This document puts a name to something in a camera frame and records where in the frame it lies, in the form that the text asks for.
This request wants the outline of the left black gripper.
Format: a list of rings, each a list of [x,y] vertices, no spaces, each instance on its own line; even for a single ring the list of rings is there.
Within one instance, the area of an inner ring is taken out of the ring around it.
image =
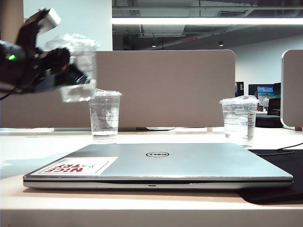
[[[70,63],[71,52],[67,48],[56,48],[49,52],[39,52],[26,64],[27,82],[40,82],[33,89],[34,93],[58,90],[64,84],[89,84],[91,77]]]

